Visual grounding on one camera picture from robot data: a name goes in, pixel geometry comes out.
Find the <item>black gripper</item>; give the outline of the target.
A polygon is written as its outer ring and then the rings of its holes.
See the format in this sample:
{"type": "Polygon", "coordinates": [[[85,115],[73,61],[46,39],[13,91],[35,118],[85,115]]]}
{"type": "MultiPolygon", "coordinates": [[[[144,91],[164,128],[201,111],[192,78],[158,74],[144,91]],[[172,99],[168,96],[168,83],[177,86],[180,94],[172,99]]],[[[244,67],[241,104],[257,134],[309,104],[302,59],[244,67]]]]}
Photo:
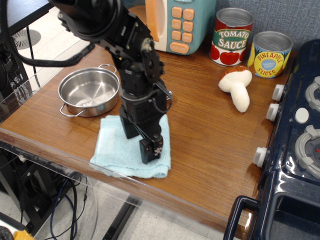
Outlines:
{"type": "Polygon", "coordinates": [[[167,113],[167,101],[172,100],[169,90],[153,89],[143,95],[133,95],[120,91],[122,106],[120,119],[127,139],[142,136],[139,141],[143,164],[159,159],[164,140],[161,135],[160,119],[167,113]]]}

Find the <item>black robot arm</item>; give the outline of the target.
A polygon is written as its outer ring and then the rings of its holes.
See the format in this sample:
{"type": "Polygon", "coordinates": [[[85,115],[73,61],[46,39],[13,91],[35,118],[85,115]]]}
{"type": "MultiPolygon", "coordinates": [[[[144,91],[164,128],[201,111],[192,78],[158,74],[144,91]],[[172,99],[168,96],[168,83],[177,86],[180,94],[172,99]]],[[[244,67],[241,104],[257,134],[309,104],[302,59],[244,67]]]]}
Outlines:
{"type": "Polygon", "coordinates": [[[119,111],[128,139],[141,136],[141,160],[161,156],[160,119],[172,106],[172,94],[161,76],[164,63],[147,26],[120,0],[54,0],[62,25],[76,37],[107,50],[120,74],[119,111]]]}

